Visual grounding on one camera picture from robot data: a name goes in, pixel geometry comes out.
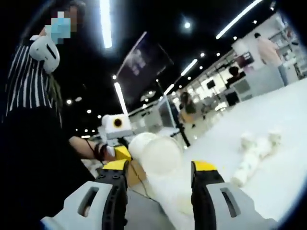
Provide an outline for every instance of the striped shirt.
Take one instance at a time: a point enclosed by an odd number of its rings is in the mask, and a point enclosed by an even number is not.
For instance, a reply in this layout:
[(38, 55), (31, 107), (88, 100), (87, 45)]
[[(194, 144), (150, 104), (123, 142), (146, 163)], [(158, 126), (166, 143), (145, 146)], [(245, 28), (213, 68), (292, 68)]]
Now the striped shirt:
[(38, 35), (31, 37), (21, 46), (17, 47), (16, 53), (10, 66), (6, 92), (6, 117), (16, 108), (51, 108), (60, 124), (62, 118), (58, 109), (57, 102), (49, 95), (50, 77), (45, 73), (43, 61), (37, 61), (30, 57), (29, 48), (31, 44), (39, 38)]

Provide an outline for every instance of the woman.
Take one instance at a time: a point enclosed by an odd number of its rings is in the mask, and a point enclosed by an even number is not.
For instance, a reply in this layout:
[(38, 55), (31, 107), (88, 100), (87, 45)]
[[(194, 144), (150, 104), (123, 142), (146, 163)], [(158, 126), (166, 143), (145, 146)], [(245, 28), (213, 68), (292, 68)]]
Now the woman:
[[(72, 30), (84, 16), (84, 8), (80, 1), (65, 8)], [(46, 35), (44, 29), (40, 35)], [(71, 193), (94, 180), (81, 158), (115, 159), (105, 146), (73, 137), (61, 128), (58, 86), (43, 63), (29, 56), (37, 37), (17, 48), (6, 84), (2, 185), (8, 229), (39, 228), (40, 219), (56, 215)]]

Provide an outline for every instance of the blue face mask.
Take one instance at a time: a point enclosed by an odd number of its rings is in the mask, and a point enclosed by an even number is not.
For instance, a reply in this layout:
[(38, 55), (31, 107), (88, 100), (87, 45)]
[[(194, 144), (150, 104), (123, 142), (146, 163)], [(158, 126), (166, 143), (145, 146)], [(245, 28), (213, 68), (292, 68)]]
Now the blue face mask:
[(56, 45), (63, 44), (64, 38), (71, 37), (71, 19), (52, 18), (51, 25), (45, 25), (45, 31)]

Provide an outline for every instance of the black ceiling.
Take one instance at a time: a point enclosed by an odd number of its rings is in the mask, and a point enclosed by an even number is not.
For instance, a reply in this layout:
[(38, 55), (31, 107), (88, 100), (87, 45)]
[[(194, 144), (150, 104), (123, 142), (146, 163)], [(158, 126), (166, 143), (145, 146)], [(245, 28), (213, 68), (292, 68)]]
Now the black ceiling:
[[(6, 1), (4, 11), (10, 15), (11, 22), (4, 26), (6, 33), (6, 52), (9, 55), (19, 38), (29, 25), (29, 21), (41, 8), (40, 0), (23, 1), (19, 5), (13, 1)], [(206, 54), (199, 59), (198, 66), (206, 67), (218, 60), (215, 55), (225, 54), (231, 49), (233, 36), (243, 37), (255, 26), (253, 20), (259, 23), (272, 15), (270, 0), (264, 0), (247, 15), (245, 15), (221, 39), (215, 36), (253, 0), (209, 0), (209, 1), (169, 1), (165, 0), (110, 0), (112, 21), (112, 48), (103, 48), (100, 26), (99, 0), (84, 0), (87, 4), (87, 18), (85, 26), (74, 34), (71, 39), (59, 46), (61, 63), (55, 72), (64, 99), (82, 97), (82, 101), (66, 106), (65, 117), (69, 121), (68, 128), (80, 131), (77, 135), (84, 135), (85, 128), (97, 129), (101, 121), (97, 115), (120, 113), (121, 109), (115, 94), (112, 75), (117, 72), (129, 50), (147, 31), (150, 36), (164, 48), (174, 65), (166, 69), (159, 81), (163, 88), (167, 88), (179, 76), (182, 70), (200, 53)], [(41, 20), (30, 30), (29, 34), (39, 33), (49, 15), (44, 14)], [(185, 20), (191, 23), (191, 28), (185, 30)], [(202, 70), (193, 68), (188, 76), (197, 77)], [(178, 85), (186, 85), (186, 77), (179, 80)], [(150, 89), (156, 89), (156, 83)], [(156, 100), (161, 94), (158, 92), (150, 99)], [(132, 109), (142, 105), (139, 99)]]

